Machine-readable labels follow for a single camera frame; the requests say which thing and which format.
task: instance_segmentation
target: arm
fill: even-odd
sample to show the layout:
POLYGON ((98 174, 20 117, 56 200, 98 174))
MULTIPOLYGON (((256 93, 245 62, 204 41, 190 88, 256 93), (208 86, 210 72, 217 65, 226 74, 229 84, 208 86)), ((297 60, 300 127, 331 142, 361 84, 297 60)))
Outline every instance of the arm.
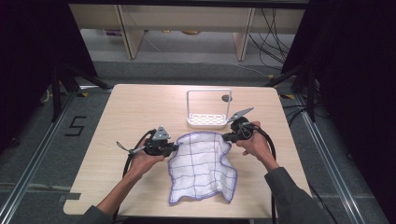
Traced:
MULTIPOLYGON (((252 123, 260 127, 258 121, 252 123)), ((244 156, 255 156, 268 171, 265 180, 276 200, 279 223, 329 223, 315 201, 297 187, 285 168, 279 167, 261 134, 254 131, 251 138, 239 140, 236 145, 245 149, 244 156)))
POLYGON ((92 206, 78 223, 112 223, 111 217, 120 207, 129 191, 155 163, 163 161, 163 156, 150 156, 139 151, 132 159, 131 167, 123 179, 96 206, 92 206))

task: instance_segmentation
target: sleeve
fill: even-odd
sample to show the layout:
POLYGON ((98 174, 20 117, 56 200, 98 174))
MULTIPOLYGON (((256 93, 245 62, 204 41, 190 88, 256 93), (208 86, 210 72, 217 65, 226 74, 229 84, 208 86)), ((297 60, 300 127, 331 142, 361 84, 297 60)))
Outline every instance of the sleeve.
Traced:
POLYGON ((78 224, 112 224, 111 217, 103 213, 95 206, 91 206, 79 219, 78 224))
POLYGON ((299 189, 285 168, 279 167, 265 175, 276 202, 280 224, 329 223, 315 201, 299 189))

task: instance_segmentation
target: aluminum rail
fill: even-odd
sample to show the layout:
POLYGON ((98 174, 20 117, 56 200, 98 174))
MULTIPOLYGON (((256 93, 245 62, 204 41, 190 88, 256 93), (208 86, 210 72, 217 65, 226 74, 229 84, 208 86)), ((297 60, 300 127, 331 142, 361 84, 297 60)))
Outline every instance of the aluminum rail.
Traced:
MULTIPOLYGON (((298 105, 305 104, 304 99, 300 94, 296 95, 296 100, 298 105)), ((351 223, 366 223, 363 216, 361 215, 361 210, 359 209, 358 204, 353 198, 352 193, 347 186, 347 183, 342 177, 340 170, 338 169, 334 159, 332 158, 331 152, 327 148, 327 145, 318 130, 317 124, 315 122, 312 122, 311 118, 309 118, 306 112, 302 112, 302 115, 306 127, 308 128, 308 131, 311 133, 311 136, 314 139, 315 145, 318 148, 318 152, 323 159, 324 165, 329 172, 330 178, 334 183, 335 189, 340 196, 341 202, 346 209, 346 213, 348 214, 351 223)))
POLYGON ((0 210, 0 221, 1 223, 9 223, 9 221, 14 216, 21 200, 29 187, 30 182, 32 181, 35 173, 37 172, 41 162, 47 154, 47 151, 50 148, 50 144, 55 137, 59 127, 62 124, 64 116, 67 112, 67 109, 72 104, 73 100, 76 98, 76 92, 69 92, 64 100, 63 106, 64 109, 62 113, 58 116, 58 118, 51 123, 46 134, 41 140, 40 145, 38 146, 35 154, 32 159, 30 159, 28 165, 26 166, 23 174, 21 175, 19 181, 15 185, 14 189, 8 195, 8 198, 5 203, 1 206, 0 210))

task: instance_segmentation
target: human hand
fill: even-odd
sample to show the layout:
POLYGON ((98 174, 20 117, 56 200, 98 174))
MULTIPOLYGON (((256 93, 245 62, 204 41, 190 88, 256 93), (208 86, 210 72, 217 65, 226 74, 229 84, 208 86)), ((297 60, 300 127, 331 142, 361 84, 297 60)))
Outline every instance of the human hand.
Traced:
MULTIPOLYGON (((259 121, 252 121, 254 125, 261 127, 259 121)), ((268 146, 267 140, 262 134, 253 131, 253 135, 248 140, 238 140, 236 141, 238 147, 243 147, 245 151, 242 155, 246 156, 251 154, 264 164, 265 168, 270 171, 278 167, 271 150, 268 146)))
MULTIPOLYGON (((145 139, 142 144, 140 144, 140 147, 142 147, 143 145, 145 145, 147 139, 145 139)), ((150 156, 148 154, 146 154, 145 151, 141 150, 138 151, 135 155, 134 158, 131 161, 131 167, 127 173, 127 175, 137 175, 139 176, 139 178, 141 176, 143 176, 143 174, 145 174, 148 170, 151 169, 151 167, 159 162, 159 161, 163 161, 164 160, 164 156, 150 156)))

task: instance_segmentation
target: grid pattern cloth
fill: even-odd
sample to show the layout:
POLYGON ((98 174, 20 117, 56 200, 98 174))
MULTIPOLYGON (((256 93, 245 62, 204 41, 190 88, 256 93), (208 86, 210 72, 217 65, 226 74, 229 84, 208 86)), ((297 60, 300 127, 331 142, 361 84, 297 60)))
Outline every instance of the grid pattern cloth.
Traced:
POLYGON ((182 197, 202 200, 220 192, 230 203, 237 179, 226 157, 231 144, 219 133, 195 132, 179 137, 177 145, 178 151, 168 162, 172 178, 169 204, 182 197))

